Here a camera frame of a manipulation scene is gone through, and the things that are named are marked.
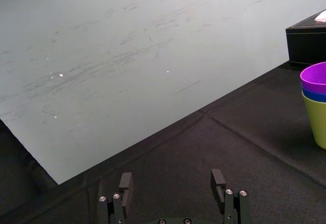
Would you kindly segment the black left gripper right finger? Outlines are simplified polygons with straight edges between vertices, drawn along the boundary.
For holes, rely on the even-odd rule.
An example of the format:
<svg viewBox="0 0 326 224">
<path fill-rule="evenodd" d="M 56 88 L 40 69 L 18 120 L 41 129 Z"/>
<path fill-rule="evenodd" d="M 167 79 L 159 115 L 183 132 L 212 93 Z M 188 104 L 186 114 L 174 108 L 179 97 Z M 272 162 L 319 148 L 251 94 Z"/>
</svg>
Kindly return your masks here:
<svg viewBox="0 0 326 224">
<path fill-rule="evenodd" d="M 211 169 L 210 187 L 224 223 L 250 224 L 249 194 L 246 190 L 233 191 L 219 169 Z"/>
</svg>

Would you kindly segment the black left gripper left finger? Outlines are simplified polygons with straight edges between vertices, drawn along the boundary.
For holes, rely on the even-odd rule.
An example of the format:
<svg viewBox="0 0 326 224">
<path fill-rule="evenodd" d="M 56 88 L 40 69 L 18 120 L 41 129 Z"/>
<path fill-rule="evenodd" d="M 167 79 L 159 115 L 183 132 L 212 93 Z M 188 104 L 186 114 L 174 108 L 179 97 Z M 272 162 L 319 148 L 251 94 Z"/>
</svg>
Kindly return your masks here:
<svg viewBox="0 0 326 224">
<path fill-rule="evenodd" d="M 132 173 L 123 173 L 117 192 L 112 195 L 100 192 L 98 197 L 98 223 L 125 223 L 132 194 Z"/>
</svg>

